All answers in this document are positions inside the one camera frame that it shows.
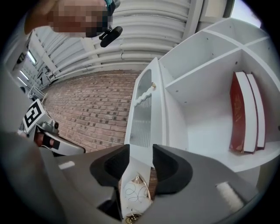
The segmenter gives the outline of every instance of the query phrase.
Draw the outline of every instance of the white ceiling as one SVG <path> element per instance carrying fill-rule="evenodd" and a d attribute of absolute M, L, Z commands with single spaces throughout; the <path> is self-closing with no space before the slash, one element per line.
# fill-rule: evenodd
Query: white ceiling
<path fill-rule="evenodd" d="M 154 57 L 162 57 L 202 28 L 228 17 L 233 0 L 121 0 L 112 27 L 122 26 L 121 36 L 106 48 L 95 38 L 68 38 L 50 27 L 32 33 L 29 58 L 23 72 L 28 86 L 42 89 L 53 81 L 104 70 L 142 70 Z M 42 71 L 43 85 L 36 79 Z"/>

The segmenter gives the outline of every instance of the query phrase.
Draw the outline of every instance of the brick wall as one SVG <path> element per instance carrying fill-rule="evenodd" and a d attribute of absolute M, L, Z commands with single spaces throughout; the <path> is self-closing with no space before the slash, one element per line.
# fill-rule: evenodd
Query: brick wall
<path fill-rule="evenodd" d="M 59 122 L 59 135 L 87 152 L 123 144 L 139 71 L 78 76 L 44 90 L 45 107 Z"/>

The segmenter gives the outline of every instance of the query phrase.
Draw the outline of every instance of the cabinet door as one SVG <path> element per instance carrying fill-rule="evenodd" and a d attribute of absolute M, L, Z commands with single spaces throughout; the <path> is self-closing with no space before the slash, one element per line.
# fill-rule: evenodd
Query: cabinet door
<path fill-rule="evenodd" d="M 153 144 L 166 144 L 163 86 L 157 58 L 136 79 L 125 143 L 130 144 L 130 156 L 149 166 L 153 166 Z"/>

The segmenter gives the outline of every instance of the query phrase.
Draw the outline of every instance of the book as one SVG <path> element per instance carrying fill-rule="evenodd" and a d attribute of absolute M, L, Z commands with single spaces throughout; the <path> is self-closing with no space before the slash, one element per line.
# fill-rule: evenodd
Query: book
<path fill-rule="evenodd" d="M 259 87 L 256 83 L 253 74 L 247 74 L 248 80 L 250 82 L 252 92 L 255 98 L 255 105 L 257 108 L 257 122 L 258 122 L 258 141 L 257 147 L 259 149 L 263 149 L 265 146 L 265 136 L 266 136 L 266 123 L 265 123 L 265 116 L 263 110 L 263 101 L 261 94 L 259 92 Z"/>
<path fill-rule="evenodd" d="M 251 85 L 244 72 L 234 72 L 230 97 L 233 126 L 229 148 L 253 153 L 257 148 L 257 112 Z"/>

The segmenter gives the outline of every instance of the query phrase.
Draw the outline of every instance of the white cabinet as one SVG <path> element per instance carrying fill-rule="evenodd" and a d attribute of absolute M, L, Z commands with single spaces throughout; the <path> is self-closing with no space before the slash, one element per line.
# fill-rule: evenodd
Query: white cabinet
<path fill-rule="evenodd" d="M 149 69 L 151 80 L 144 76 Z M 228 149 L 232 132 L 229 91 L 234 71 L 254 73 L 264 103 L 266 148 L 254 154 Z M 280 154 L 279 78 L 279 58 L 264 31 L 231 18 L 207 27 L 159 61 L 154 59 L 137 79 L 126 133 L 131 155 L 151 164 L 152 144 L 163 144 L 214 158 L 235 172 L 274 159 Z M 156 90 L 147 89 L 150 81 Z M 137 91 L 143 92 L 138 99 Z M 133 117 L 139 116 L 135 108 L 149 94 L 149 144 L 137 148 L 132 144 Z"/>

